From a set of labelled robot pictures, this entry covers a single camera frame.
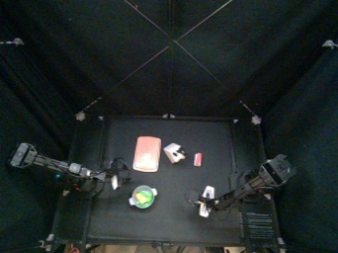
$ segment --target red object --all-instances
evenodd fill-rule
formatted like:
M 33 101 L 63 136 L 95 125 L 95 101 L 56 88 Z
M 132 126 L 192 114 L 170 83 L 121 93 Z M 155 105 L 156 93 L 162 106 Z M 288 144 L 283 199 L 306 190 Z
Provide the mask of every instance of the red object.
M 202 153 L 196 153 L 195 154 L 195 159 L 194 159 L 194 166 L 195 167 L 200 167 L 200 165 L 202 165 Z
M 137 138 L 133 169 L 143 172 L 156 172 L 159 169 L 162 140 L 151 136 Z

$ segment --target cable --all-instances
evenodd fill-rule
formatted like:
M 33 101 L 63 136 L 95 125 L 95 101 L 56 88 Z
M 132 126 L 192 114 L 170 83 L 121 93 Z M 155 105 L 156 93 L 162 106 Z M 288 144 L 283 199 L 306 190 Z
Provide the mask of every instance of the cable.
M 196 200 L 196 201 L 192 201 L 192 200 L 190 199 L 191 192 L 196 193 L 196 196 L 200 195 L 200 191 L 198 191 L 196 189 L 187 189 L 186 192 L 184 192 L 184 199 L 186 199 L 186 201 L 187 201 L 192 206 L 198 206 L 198 200 Z
M 230 3 L 232 0 L 227 1 L 178 39 L 180 41 Z
M 230 208 L 227 208 L 224 211 L 227 211 L 227 216 L 224 218 L 218 218 L 215 217 L 214 213 L 210 211 L 208 213 L 211 213 L 211 218 L 216 221 L 226 221 L 230 217 L 230 214 L 231 214 L 231 210 L 232 208 L 235 207 L 235 204 L 239 202 L 239 199 L 231 204 Z
M 37 153 L 37 154 L 39 154 L 39 155 L 41 156 L 41 158 L 48 162 L 47 156 L 43 155 L 41 153 Z M 68 174 L 68 175 L 71 175 L 71 176 L 73 176 L 73 177 L 76 177 L 76 178 L 80 178 L 80 179 L 89 179 L 89 177 L 79 176 L 77 174 L 75 174 L 75 173 L 69 172 L 68 170 L 63 169 L 63 168 L 59 166 L 59 164 L 56 164 L 56 163 L 53 162 L 52 159 L 51 159 L 51 163 L 53 164 L 55 168 L 59 169 L 63 173 L 65 173 L 65 174 Z
M 100 169 L 99 172 L 91 172 L 91 173 L 89 173 L 89 177 L 97 176 L 97 175 L 101 174 L 103 172 L 105 172 L 105 169 Z
M 207 69 L 207 67 L 198 61 L 198 59 L 192 56 L 192 54 L 187 51 L 187 49 L 183 47 L 183 45 L 178 42 L 174 41 L 174 43 L 180 47 L 180 49 L 186 52 L 186 54 L 192 58 L 192 60 L 196 62 L 196 64 L 204 69 L 204 71 L 210 74 L 210 76 L 215 79 L 215 81 L 223 85 L 223 82 L 216 78 L 214 73 Z
M 155 24 L 155 22 L 145 16 L 145 14 L 137 9 L 137 5 L 136 7 L 127 1 L 124 0 L 124 2 L 132 7 L 132 9 L 145 18 L 145 20 L 163 32 L 163 34 L 166 36 L 168 36 L 168 34 L 166 33 L 166 31 Z
M 155 58 L 158 58 L 158 56 L 160 55 L 160 54 L 163 54 L 163 52 L 168 49 L 170 47 L 168 46 L 166 46 L 137 68 L 136 68 L 136 70 L 133 70 L 113 86 L 112 86 L 112 88 L 95 100 L 95 101 L 92 101 L 83 109 L 81 109 L 81 111 L 80 112 L 84 112 L 84 111 L 87 111 L 104 97 L 107 97 L 109 94 L 111 94 L 111 92 L 113 91 L 113 89 L 124 82 L 124 81 L 127 81 L 128 79 L 129 79 L 129 77 L 135 74 L 135 73 L 137 73 L 141 69 L 143 69 L 143 67 L 145 66 L 145 65 L 148 65 L 149 64 L 149 62 L 152 62 L 154 61 L 154 59 Z
M 119 176 L 121 180 L 128 180 L 131 177 L 131 170 L 123 157 L 117 157 L 111 161 L 109 169 L 105 169 L 107 174 L 112 177 Z M 120 176 L 119 172 L 127 172 L 127 176 Z

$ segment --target black curtain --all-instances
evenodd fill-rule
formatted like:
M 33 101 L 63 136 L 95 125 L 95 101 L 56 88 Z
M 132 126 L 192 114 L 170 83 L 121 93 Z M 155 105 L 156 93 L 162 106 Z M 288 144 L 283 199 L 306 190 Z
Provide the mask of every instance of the black curtain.
M 338 249 L 337 70 L 338 50 L 327 49 L 264 122 L 270 156 L 287 154 L 298 171 L 278 201 L 282 236 L 316 252 Z
M 242 99 L 262 116 L 337 33 L 335 0 L 129 2 L 0 3 L 75 111 L 248 117 Z
M 0 27 L 1 41 L 16 38 Z M 53 175 L 16 169 L 7 160 L 17 143 L 32 143 L 44 155 L 65 159 L 73 115 L 44 74 L 20 47 L 0 44 L 0 251 L 27 249 L 47 238 L 56 211 Z

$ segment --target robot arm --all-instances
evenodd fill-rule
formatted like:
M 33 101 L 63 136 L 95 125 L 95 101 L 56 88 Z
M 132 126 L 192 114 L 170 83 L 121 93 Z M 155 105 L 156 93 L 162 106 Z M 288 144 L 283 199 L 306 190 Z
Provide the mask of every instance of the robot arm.
M 67 173 L 73 177 L 80 177 L 84 179 L 96 178 L 103 181 L 105 178 L 105 172 L 97 173 L 75 162 L 64 162 L 51 159 L 41 155 L 35 146 L 28 143 L 19 144 L 9 164 L 16 168 L 27 168 L 31 165 L 37 165 L 59 173 Z
M 255 177 L 220 198 L 208 199 L 199 196 L 198 201 L 206 205 L 210 211 L 226 211 L 239 200 L 255 194 L 260 189 L 272 189 L 283 185 L 294 176 L 295 169 L 286 160 L 286 155 L 279 154 L 272 160 L 267 160 L 252 174 Z

